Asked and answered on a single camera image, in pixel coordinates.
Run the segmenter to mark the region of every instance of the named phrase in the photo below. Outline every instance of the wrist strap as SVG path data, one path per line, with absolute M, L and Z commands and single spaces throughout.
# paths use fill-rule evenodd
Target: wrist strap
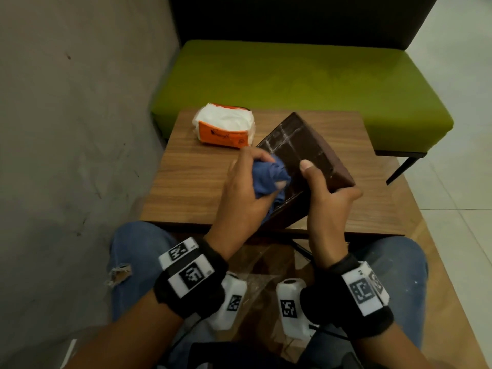
M 206 318 L 224 303 L 227 262 L 203 238 L 189 237 L 159 257 L 163 272 L 154 284 L 159 303 L 182 318 Z
M 314 285 L 304 288 L 300 294 L 309 321 L 319 325 L 333 323 L 350 339 L 376 336 L 390 327 L 394 317 L 388 306 L 363 316 L 354 300 L 342 276 L 358 267 L 357 258 L 348 254 L 328 269 L 315 270 Z

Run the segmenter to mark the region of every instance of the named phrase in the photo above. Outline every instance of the jeans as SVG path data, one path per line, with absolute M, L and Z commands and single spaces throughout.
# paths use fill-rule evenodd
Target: jeans
M 111 243 L 108 271 L 130 264 L 132 276 L 113 288 L 113 321 L 118 320 L 151 290 L 162 271 L 157 257 L 176 244 L 169 233 L 146 222 L 127 223 L 116 230 Z M 387 237 L 354 254 L 372 267 L 390 295 L 390 307 L 396 323 L 420 348 L 428 274 L 427 260 L 422 249 L 409 238 Z M 196 320 L 196 315 L 188 318 L 174 341 L 188 331 Z M 341 329 L 332 325 L 324 328 L 343 335 Z M 194 342 L 212 341 L 212 328 L 206 321 L 200 322 L 170 353 L 166 366 L 169 369 L 186 369 L 191 345 Z M 317 332 L 302 353 L 299 364 L 329 369 L 339 366 L 341 358 L 348 352 L 353 352 L 349 341 Z

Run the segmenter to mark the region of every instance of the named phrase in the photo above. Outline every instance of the floor tile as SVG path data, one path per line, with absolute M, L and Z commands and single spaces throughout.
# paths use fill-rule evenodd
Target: floor tile
M 457 125 L 426 159 L 458 209 L 492 209 L 492 124 Z
M 462 210 L 460 213 L 492 262 L 492 210 Z
M 426 158 L 417 161 L 405 171 L 404 175 L 421 210 L 454 210 L 456 208 L 451 196 Z
M 457 210 L 422 210 L 446 271 L 492 363 L 492 265 Z

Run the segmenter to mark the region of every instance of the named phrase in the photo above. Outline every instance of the blue cloth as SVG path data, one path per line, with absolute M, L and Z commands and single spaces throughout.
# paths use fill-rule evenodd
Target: blue cloth
M 113 288 L 112 311 L 116 321 L 151 290 L 162 268 L 157 257 L 177 244 L 163 229 L 142 221 L 118 228 L 111 243 L 108 271 L 130 264 L 132 275 Z M 427 260 L 418 244 L 407 237 L 386 237 L 356 251 L 359 261 L 367 261 L 390 294 L 390 307 L 395 321 L 408 338 L 420 347 L 425 316 Z M 186 319 L 176 341 L 193 323 Z M 324 327 L 343 334 L 332 325 Z M 168 369 L 186 369 L 188 353 L 194 342 L 214 341 L 214 331 L 206 320 L 200 322 L 173 350 Z M 299 363 L 329 369 L 339 366 L 343 355 L 353 352 L 349 341 L 317 332 L 302 353 Z
M 275 159 L 275 163 L 261 162 L 259 160 L 255 160 L 253 162 L 253 189 L 256 198 L 260 198 L 264 195 L 269 195 L 274 191 L 277 191 L 278 189 L 275 186 L 275 183 L 278 181 L 287 181 L 287 185 L 285 187 L 290 184 L 290 176 L 285 169 L 283 161 L 281 161 L 280 158 L 274 154 L 272 154 L 272 156 Z M 267 213 L 267 216 L 263 219 L 263 222 L 268 220 L 274 210 L 274 207 L 277 204 L 284 203 L 284 201 L 285 188 L 278 193 L 274 203 Z

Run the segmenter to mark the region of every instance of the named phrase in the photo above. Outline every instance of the right hand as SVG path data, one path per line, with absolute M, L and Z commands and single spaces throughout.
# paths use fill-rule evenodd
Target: right hand
M 309 243 L 317 266 L 328 268 L 348 254 L 345 226 L 352 203 L 362 197 L 362 191 L 349 187 L 330 193 L 319 168 L 304 159 L 299 168 L 311 189 L 311 204 L 307 217 Z

